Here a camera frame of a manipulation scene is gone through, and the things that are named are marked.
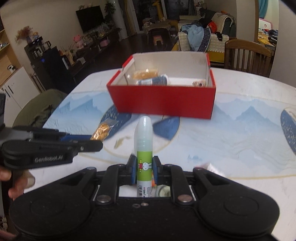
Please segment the left human hand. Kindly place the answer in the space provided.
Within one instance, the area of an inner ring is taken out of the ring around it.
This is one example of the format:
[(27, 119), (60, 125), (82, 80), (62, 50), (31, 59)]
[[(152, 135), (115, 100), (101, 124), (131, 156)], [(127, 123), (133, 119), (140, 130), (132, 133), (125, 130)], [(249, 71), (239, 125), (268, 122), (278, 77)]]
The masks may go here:
[(12, 173), (11, 170), (1, 166), (1, 183), (10, 181), (12, 183), (8, 185), (6, 194), (10, 199), (15, 200), (23, 194), (25, 189), (34, 186), (36, 178), (28, 170)]

